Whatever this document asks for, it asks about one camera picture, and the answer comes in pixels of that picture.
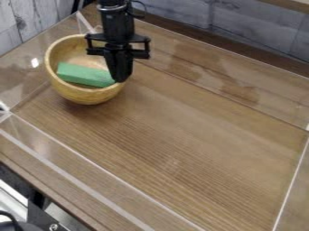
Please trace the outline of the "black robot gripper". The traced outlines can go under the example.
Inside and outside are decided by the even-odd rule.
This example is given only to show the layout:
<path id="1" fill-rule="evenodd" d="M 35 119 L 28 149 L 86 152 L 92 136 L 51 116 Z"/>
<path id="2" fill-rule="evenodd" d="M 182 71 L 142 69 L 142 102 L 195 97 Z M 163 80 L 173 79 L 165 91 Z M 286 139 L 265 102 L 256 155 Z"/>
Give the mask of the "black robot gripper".
<path id="1" fill-rule="evenodd" d="M 87 54 L 104 56 L 115 82 L 124 82 L 130 77 L 133 58 L 150 58 L 151 39 L 135 33 L 134 19 L 141 16 L 133 12 L 131 3 L 133 0 L 98 0 L 103 31 L 84 36 Z M 118 65 L 114 52 L 118 52 Z"/>

